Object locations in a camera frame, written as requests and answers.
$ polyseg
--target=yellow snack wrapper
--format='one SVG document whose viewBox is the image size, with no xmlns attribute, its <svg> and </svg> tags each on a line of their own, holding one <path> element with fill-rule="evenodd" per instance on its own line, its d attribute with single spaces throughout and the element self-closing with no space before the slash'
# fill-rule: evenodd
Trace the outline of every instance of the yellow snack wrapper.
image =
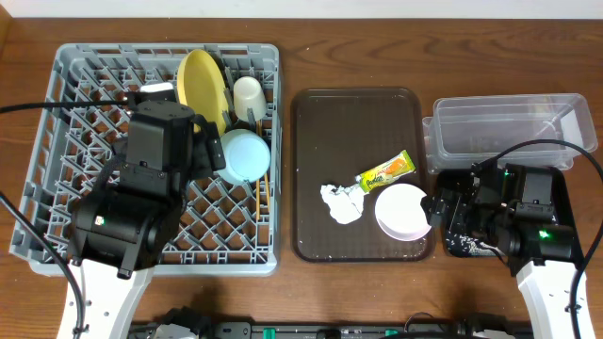
<svg viewBox="0 0 603 339">
<path fill-rule="evenodd" d="M 398 180 L 400 176 L 414 171 L 415 164 L 413 164 L 413 160 L 411 160 L 411 157 L 404 150 L 376 168 L 356 175 L 356 182 L 360 184 L 365 193 L 368 193 L 375 187 L 389 185 Z"/>
</svg>

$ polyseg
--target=light blue bowl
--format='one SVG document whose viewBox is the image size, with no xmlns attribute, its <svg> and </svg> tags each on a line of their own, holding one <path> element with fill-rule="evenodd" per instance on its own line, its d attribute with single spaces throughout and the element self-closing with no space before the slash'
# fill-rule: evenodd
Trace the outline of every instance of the light blue bowl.
<svg viewBox="0 0 603 339">
<path fill-rule="evenodd" d="M 252 131 L 237 129 L 220 138 L 226 168 L 218 171 L 229 184 L 242 185 L 264 176 L 270 166 L 270 149 L 260 136 Z"/>
</svg>

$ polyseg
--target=white bowl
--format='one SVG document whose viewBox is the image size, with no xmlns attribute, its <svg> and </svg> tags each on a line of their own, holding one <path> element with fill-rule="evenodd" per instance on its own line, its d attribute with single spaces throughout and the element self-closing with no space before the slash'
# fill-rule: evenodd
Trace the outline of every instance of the white bowl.
<svg viewBox="0 0 603 339">
<path fill-rule="evenodd" d="M 391 185 L 377 198 L 375 217 L 385 234 L 401 241 L 414 241 L 427 234 L 432 226 L 421 207 L 426 194 L 408 184 Z"/>
</svg>

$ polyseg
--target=wooden table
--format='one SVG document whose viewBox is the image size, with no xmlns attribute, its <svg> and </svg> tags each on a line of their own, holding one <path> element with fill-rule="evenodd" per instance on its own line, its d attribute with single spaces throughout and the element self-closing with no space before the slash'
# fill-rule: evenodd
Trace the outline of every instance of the wooden table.
<svg viewBox="0 0 603 339">
<path fill-rule="evenodd" d="M 0 105 L 42 101 L 65 42 L 269 42 L 284 70 L 284 135 L 301 89 L 406 87 L 423 115 L 443 97 L 577 92 L 603 142 L 603 22 L 452 20 L 14 20 L 0 61 Z M 0 188 L 20 199 L 39 110 L 0 116 Z M 603 151 L 595 153 L 603 162 Z M 438 245 L 416 264 L 317 265 L 291 250 L 291 140 L 283 148 L 281 263 L 269 278 L 155 279 L 135 315 L 150 321 L 183 305 L 216 319 L 400 323 L 415 312 L 527 319 L 515 279 L 496 259 L 457 259 Z M 565 173 L 583 248 L 603 216 L 603 186 L 584 158 Z M 56 336 L 63 278 L 32 273 L 8 255 L 13 220 L 0 209 L 2 337 Z M 589 306 L 603 335 L 603 250 L 588 269 Z"/>
</svg>

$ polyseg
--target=white wall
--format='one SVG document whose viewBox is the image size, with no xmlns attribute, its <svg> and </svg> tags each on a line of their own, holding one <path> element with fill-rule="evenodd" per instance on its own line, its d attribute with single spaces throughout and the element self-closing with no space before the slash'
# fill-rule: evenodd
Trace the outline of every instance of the white wall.
<svg viewBox="0 0 603 339">
<path fill-rule="evenodd" d="M 603 19 L 603 0 L 0 0 L 13 17 Z"/>
</svg>

